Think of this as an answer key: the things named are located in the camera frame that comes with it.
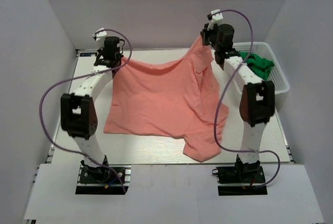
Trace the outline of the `pink t-shirt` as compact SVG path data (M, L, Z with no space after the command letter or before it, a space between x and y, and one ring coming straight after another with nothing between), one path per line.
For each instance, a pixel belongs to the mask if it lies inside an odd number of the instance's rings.
M229 109L219 104L212 61L201 38L174 61L129 61L113 79L104 133L182 138L183 152L191 159L217 156Z

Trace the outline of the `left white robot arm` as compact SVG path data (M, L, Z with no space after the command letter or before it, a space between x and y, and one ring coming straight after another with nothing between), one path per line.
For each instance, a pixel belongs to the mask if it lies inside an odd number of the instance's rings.
M125 40L106 36L98 37L96 41L101 47L97 51L91 73L76 90L60 98L61 128L73 138L84 154L82 165L92 170L101 168L101 164L108 164L95 135L98 118L94 102L117 73L117 70L109 69L121 65L123 52L120 43Z

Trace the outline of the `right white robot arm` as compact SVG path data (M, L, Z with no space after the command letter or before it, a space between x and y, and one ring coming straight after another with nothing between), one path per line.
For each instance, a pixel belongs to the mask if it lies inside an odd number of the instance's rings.
M242 88L239 112L244 122L236 166L245 173L259 169L259 149L267 123L275 112L275 86L264 81L244 63L233 47L234 28L229 24L206 23L202 43L214 49L216 63Z

